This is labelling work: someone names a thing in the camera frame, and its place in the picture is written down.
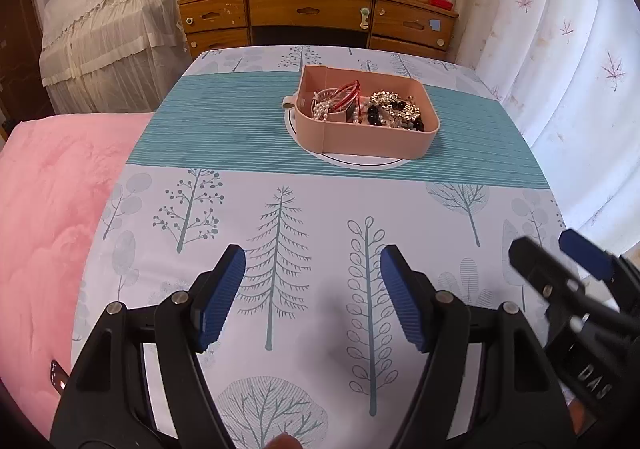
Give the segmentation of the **person's left hand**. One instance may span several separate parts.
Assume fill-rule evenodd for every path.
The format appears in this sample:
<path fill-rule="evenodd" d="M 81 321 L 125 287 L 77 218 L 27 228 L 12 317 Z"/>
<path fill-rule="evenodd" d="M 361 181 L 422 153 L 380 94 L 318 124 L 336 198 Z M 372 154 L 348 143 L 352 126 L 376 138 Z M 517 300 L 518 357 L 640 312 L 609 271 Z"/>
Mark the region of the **person's left hand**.
<path fill-rule="evenodd" d="M 303 449 L 302 444 L 292 435 L 282 433 L 266 444 L 265 449 Z"/>

